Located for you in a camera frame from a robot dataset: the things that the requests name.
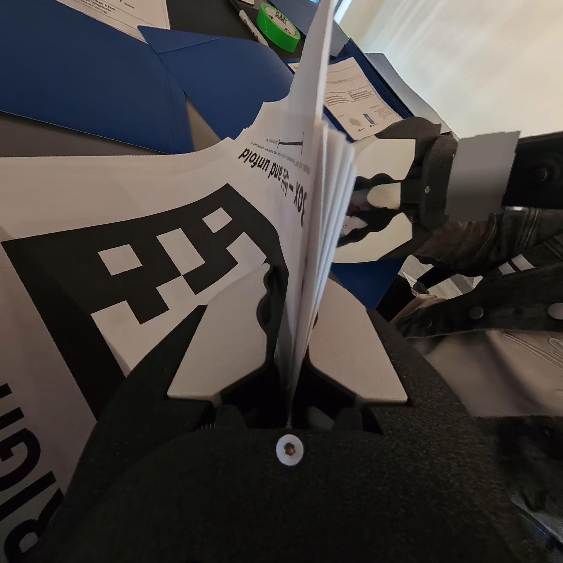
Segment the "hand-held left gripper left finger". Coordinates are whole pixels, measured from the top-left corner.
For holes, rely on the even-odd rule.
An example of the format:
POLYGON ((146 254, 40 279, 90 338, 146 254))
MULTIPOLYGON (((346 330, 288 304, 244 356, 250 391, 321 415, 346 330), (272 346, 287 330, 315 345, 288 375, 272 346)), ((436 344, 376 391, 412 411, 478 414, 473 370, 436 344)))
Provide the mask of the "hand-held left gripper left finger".
POLYGON ((210 300, 169 398, 221 401, 222 392, 272 360, 283 316, 277 274, 262 264, 210 300))

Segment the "black and white marker pen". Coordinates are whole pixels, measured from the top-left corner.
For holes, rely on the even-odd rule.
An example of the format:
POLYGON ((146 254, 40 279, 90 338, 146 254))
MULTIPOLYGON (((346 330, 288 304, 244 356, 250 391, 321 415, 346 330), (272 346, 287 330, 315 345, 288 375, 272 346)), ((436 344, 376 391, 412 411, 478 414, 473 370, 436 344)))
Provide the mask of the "black and white marker pen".
POLYGON ((250 33, 252 34, 252 36, 254 37, 254 39, 257 40, 257 42, 259 42, 260 44, 269 47, 269 44, 267 42, 267 40, 264 38, 264 36, 260 33, 260 31, 258 30, 258 28, 256 27, 256 25, 253 24, 252 20, 250 19, 250 17, 248 16, 248 14, 246 13, 246 11, 244 11, 236 1, 228 1, 231 6, 234 8, 234 10, 236 11, 238 17, 241 19, 241 21, 243 22, 243 24, 247 27, 247 29, 250 31, 250 33))

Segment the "thin bundle of paper pages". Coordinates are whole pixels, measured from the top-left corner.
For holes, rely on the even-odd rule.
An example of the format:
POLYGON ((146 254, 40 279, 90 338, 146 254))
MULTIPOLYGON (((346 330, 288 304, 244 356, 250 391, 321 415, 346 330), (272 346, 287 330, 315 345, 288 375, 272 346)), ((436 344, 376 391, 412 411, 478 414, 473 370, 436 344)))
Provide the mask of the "thin bundle of paper pages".
POLYGON ((307 185, 303 186, 299 284, 294 301, 287 302, 295 305, 296 312, 285 400, 288 422, 293 419, 299 375, 344 218, 344 200, 351 195, 355 177, 354 148, 324 117, 334 4, 334 1, 318 4, 286 98, 295 123, 311 127, 303 137, 301 158, 303 165, 306 157, 311 163, 307 185))

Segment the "open blue paper folder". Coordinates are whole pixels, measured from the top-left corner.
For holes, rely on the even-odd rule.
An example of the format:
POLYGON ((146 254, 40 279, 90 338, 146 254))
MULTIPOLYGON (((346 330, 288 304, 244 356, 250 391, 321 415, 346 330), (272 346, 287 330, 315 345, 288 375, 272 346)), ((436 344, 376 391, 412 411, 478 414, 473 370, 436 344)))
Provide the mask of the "open blue paper folder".
POLYGON ((1 111, 194 151, 185 94, 152 48, 58 1, 1 1, 1 111))

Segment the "green tape roll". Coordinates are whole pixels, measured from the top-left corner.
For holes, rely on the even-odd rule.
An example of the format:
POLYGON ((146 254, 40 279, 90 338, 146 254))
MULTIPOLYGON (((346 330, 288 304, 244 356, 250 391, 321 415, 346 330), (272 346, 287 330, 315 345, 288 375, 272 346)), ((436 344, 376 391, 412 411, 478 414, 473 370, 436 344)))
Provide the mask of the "green tape roll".
POLYGON ((296 26, 273 5, 263 2, 258 10, 258 29, 276 46, 286 52, 295 52, 301 34, 296 26))

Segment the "person's pale shirt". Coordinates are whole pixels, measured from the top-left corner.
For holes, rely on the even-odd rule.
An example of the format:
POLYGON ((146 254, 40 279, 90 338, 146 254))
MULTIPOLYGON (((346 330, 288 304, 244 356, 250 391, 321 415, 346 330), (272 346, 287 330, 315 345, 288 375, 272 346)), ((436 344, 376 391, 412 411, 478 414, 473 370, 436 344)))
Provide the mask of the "person's pale shirt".
POLYGON ((561 332, 496 329, 409 342, 473 416, 562 416, 561 332))

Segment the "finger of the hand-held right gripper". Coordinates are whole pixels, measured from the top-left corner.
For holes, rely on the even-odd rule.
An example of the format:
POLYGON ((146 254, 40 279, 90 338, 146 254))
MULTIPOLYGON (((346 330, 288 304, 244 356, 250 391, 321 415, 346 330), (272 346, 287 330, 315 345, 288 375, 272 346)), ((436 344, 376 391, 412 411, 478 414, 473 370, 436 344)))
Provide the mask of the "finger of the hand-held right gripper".
POLYGON ((334 264, 375 262, 412 239, 413 226, 405 213, 388 208, 358 211, 345 217, 334 264))
POLYGON ((352 144, 356 182, 354 207, 399 207, 401 182, 413 164, 416 141, 367 137, 352 144))

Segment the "white printed document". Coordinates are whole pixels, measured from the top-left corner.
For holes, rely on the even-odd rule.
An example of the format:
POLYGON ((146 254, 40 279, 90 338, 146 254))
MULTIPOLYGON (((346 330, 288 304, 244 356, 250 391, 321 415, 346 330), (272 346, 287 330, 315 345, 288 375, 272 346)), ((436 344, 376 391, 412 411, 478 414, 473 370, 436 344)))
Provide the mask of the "white printed document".
POLYGON ((138 26, 170 29, 166 1, 59 1, 123 32, 138 26))

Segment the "stack of printed marker sheets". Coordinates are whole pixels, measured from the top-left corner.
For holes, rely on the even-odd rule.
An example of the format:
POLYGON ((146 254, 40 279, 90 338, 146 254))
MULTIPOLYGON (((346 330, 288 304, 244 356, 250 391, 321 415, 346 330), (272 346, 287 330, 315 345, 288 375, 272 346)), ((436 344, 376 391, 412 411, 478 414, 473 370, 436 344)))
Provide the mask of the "stack of printed marker sheets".
POLYGON ((286 99, 189 154, 1 159, 1 562, 60 561, 148 431, 208 303, 262 264, 289 377, 310 126, 286 99))

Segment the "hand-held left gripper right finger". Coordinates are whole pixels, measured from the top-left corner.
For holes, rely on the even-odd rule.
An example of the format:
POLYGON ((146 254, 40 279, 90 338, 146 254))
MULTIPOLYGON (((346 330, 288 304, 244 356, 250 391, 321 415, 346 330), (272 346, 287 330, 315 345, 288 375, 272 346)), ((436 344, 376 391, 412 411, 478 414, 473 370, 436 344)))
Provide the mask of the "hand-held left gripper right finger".
POLYGON ((308 344, 313 368, 339 384, 359 404, 405 404, 402 383, 367 310, 328 279, 308 344))

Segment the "blue cardboard sheets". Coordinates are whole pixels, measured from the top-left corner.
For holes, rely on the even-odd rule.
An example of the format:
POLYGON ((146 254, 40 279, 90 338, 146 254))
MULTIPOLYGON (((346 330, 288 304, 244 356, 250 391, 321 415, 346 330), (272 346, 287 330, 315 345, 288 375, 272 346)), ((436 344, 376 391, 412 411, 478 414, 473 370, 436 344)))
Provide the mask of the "blue cardboard sheets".
MULTIPOLYGON (((255 40, 251 38, 250 31, 243 25, 240 18, 235 14, 234 8, 231 6, 231 4, 228 1, 166 1, 166 4, 167 4, 169 22, 171 25, 170 30, 231 37, 231 38, 240 38, 246 40, 255 40)), ((272 43, 269 45, 269 48, 271 48, 278 55, 278 57, 281 58, 281 60, 284 63, 286 63, 287 59, 292 58, 294 56, 298 57, 301 55, 303 44, 304 44, 304 40, 301 39, 299 41, 299 45, 297 47, 296 53, 293 54, 284 52, 279 47, 274 46, 274 44, 272 43)), ((190 101, 190 99, 187 97, 186 94, 185 94, 185 100, 186 100, 187 113, 190 123, 191 135, 193 139, 194 151, 200 150, 201 148, 203 148, 203 138, 204 138, 205 129, 209 129, 216 137, 218 136, 210 128, 207 122, 203 119, 203 117, 200 115, 200 113, 192 104, 192 102, 190 101)), ((60 131, 63 129, 71 130, 68 128, 56 126, 49 123, 45 123, 45 124, 48 124, 49 126, 54 126, 56 130, 60 130, 60 131)), ((77 130, 72 130, 72 131, 76 131, 75 136, 78 136, 78 134, 85 134, 86 138, 89 140, 93 139, 94 137, 99 137, 88 133, 80 132, 77 130)), ((151 149, 146 149, 144 147, 139 147, 139 146, 136 147, 137 149, 135 149, 133 154, 142 154, 144 151, 158 152, 151 149)))

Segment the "white instruction leaflet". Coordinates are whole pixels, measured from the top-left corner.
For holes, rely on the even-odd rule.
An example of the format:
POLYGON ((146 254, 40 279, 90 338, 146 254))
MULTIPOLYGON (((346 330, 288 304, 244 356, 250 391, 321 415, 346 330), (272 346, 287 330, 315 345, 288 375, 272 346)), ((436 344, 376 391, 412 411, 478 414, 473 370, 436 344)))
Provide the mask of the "white instruction leaflet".
POLYGON ((352 57, 325 65, 319 86, 324 94, 322 119, 343 133, 349 142, 364 140, 402 120, 385 102, 352 57))

